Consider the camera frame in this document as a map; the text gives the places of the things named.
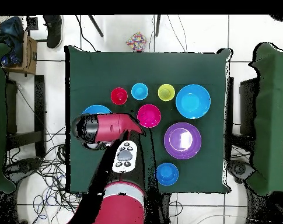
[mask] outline light blue bowl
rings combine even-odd
[[[157,167],[156,178],[159,184],[171,186],[179,178],[179,170],[172,163],[162,163]]]
[[[131,94],[136,100],[144,100],[148,95],[148,87],[141,82],[136,83],[132,87]]]
[[[211,105],[208,91],[196,84],[183,87],[176,96],[176,108],[185,118],[200,118]]]
[[[82,113],[82,114],[85,114],[85,113],[89,113],[89,114],[108,114],[108,113],[111,113],[111,111],[105,107],[105,106],[102,106],[102,105],[92,105],[90,107],[88,107],[87,109],[85,109],[85,111]]]

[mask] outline table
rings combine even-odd
[[[196,53],[147,53],[147,52],[84,52],[66,47],[66,66],[69,69],[70,95],[67,121],[80,115],[93,104],[102,104],[114,113],[130,113],[136,116],[138,109],[147,103],[156,105],[162,115],[161,122],[152,129],[157,165],[171,162],[178,167],[179,179],[171,186],[159,185],[161,193],[226,193],[223,185],[223,125],[225,115],[226,62],[229,49],[217,54]],[[131,87],[143,82],[149,94],[145,100],[137,101],[131,96]],[[211,107],[205,116],[189,120],[176,109],[175,98],[163,102],[158,98],[158,87],[164,83],[174,86],[176,94],[185,85],[202,85],[209,91]],[[127,90],[129,98],[124,105],[117,106],[110,100],[116,87]],[[177,160],[164,149],[163,137],[174,123],[187,122],[198,128],[202,137],[201,150],[188,160]],[[149,135],[141,138],[144,151],[150,148]],[[71,135],[70,141],[70,191],[86,192],[102,156],[102,150],[87,150]],[[151,156],[145,156],[145,178],[152,170]]]

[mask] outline shoe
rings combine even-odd
[[[63,18],[59,16],[58,20],[55,21],[46,21],[46,27],[48,29],[47,37],[47,47],[48,48],[57,48],[62,42],[62,24]]]

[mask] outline colorful object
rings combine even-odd
[[[153,128],[159,124],[161,113],[156,106],[146,104],[138,110],[137,119],[143,127]]]
[[[176,107],[185,118],[200,118],[211,105],[208,91],[196,84],[183,87],[176,96]]]
[[[163,84],[158,89],[158,96],[164,102],[172,100],[176,94],[174,87],[170,84]]]
[[[107,107],[102,105],[92,105],[85,109],[85,111],[82,114],[108,114],[112,113]]]
[[[146,38],[140,32],[137,32],[127,41],[127,45],[134,51],[143,51],[146,46]]]
[[[148,95],[148,87],[143,83],[136,83],[131,90],[133,98],[144,100]]]
[[[195,126],[179,122],[168,128],[164,136],[164,146],[168,154],[176,159],[189,159],[201,147],[201,136]]]
[[[172,163],[162,163],[157,167],[156,178],[159,184],[171,186],[179,178],[179,170]]]
[[[111,100],[116,105],[122,105],[124,104],[128,99],[128,93],[125,91],[125,89],[121,87],[117,87],[112,90],[111,92]]]

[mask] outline red bowl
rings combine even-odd
[[[116,105],[124,104],[128,99],[128,93],[121,87],[117,87],[111,92],[111,100]]]

